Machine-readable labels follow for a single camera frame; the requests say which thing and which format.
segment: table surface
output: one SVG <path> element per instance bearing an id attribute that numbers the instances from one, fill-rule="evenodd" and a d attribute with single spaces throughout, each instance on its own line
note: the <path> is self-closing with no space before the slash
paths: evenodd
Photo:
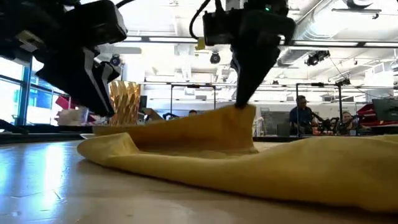
<path id="1" fill-rule="evenodd" d="M 398 223 L 395 215 L 241 197 L 105 169 L 77 154 L 78 143 L 0 147 L 0 223 Z"/>

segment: window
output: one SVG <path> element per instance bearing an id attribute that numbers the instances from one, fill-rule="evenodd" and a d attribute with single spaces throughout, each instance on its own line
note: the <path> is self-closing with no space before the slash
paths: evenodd
<path id="1" fill-rule="evenodd" d="M 31 87 L 29 92 L 29 105 L 26 114 L 26 123 L 29 124 L 52 124 L 57 125 L 55 117 L 61 111 L 56 104 L 58 95 Z"/>
<path id="2" fill-rule="evenodd" d="M 14 124 L 18 116 L 20 91 L 19 85 L 0 81 L 0 119 Z"/>
<path id="3" fill-rule="evenodd" d="M 22 80 L 23 69 L 22 65 L 0 57 L 0 75 Z"/>
<path id="4" fill-rule="evenodd" d="M 58 89 L 57 87 L 49 84 L 45 80 L 40 79 L 36 76 L 36 72 L 43 68 L 43 63 L 37 61 L 35 58 L 32 59 L 32 73 L 30 75 L 30 84 L 38 85 L 49 90 L 56 91 L 58 93 L 65 93 L 64 91 Z"/>

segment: yellow towel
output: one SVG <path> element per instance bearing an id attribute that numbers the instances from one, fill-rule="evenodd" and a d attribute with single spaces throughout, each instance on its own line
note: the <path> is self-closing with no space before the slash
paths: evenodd
<path id="1" fill-rule="evenodd" d="M 398 136 L 317 137 L 258 152 L 255 108 L 98 127 L 78 152 L 105 167 L 262 198 L 398 212 Z"/>

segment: gold geometric sculpture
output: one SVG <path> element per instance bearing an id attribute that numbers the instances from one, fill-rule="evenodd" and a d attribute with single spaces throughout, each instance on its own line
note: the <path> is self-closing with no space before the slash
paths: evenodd
<path id="1" fill-rule="evenodd" d="M 110 126 L 137 124 L 141 86 L 134 82 L 112 81 L 109 96 L 115 115 L 109 120 Z"/>

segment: computer screen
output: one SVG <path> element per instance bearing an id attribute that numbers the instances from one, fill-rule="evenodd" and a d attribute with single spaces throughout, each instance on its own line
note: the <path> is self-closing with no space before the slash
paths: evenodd
<path id="1" fill-rule="evenodd" d="M 372 100 L 376 117 L 379 121 L 398 121 L 398 100 Z"/>

